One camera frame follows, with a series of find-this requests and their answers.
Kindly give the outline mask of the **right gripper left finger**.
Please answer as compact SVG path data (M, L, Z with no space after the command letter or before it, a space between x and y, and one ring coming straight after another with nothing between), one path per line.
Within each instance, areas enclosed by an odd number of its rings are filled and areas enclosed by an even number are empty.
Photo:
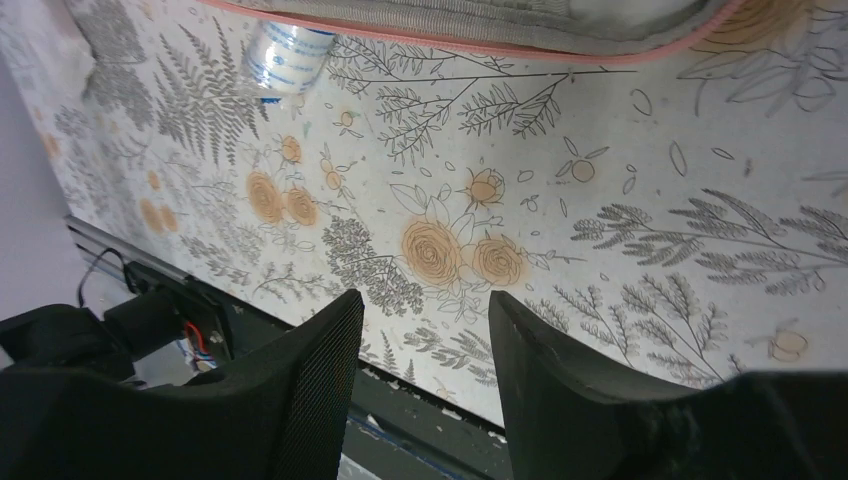
M5 479L333 479L361 342L348 290L312 318L181 386L91 371L1 376Z

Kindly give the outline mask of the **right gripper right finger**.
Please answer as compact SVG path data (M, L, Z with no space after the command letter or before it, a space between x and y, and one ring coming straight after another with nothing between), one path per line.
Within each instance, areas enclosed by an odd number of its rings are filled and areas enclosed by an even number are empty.
M843 371L753 371L695 390L605 356L505 291L489 326L517 479L847 475Z

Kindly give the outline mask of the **white bottle blue label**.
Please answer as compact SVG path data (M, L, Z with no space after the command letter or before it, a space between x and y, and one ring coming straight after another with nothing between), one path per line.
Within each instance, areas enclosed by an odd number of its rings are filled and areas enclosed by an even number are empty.
M258 22L242 57L240 87L262 99L306 93L318 80L335 38L331 32Z

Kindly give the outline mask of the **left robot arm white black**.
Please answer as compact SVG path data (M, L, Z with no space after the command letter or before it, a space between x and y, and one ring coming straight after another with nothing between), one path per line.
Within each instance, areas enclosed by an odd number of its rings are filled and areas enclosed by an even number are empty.
M184 333L173 296L151 291L106 310L51 304L1 322L1 368L77 368L123 381Z

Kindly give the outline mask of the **pink medicine kit case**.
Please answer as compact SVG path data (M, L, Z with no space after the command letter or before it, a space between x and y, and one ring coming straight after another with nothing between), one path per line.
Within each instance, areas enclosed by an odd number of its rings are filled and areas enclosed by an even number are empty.
M467 53L636 64L708 36L738 1L215 1L213 7L332 33Z

